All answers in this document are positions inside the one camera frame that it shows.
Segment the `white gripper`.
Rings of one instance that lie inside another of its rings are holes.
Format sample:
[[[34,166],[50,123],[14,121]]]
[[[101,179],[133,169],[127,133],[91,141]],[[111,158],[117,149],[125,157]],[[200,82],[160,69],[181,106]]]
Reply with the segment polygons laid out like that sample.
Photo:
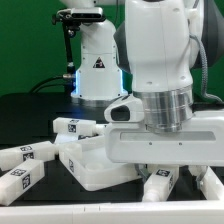
[[[196,167],[201,189],[207,166],[224,166],[224,111],[197,111],[179,132],[153,133],[143,122],[110,123],[105,149],[115,163],[136,164],[143,182],[150,176],[145,164],[201,165]]]

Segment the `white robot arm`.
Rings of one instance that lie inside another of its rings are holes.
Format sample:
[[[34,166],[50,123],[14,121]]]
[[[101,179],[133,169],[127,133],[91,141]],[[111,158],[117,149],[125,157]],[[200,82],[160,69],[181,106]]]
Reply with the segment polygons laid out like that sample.
[[[131,95],[104,112],[101,137],[80,142],[69,169],[94,191],[138,176],[140,165],[224,166],[224,110],[193,110],[191,68],[224,49],[214,0],[126,0],[117,30]]]

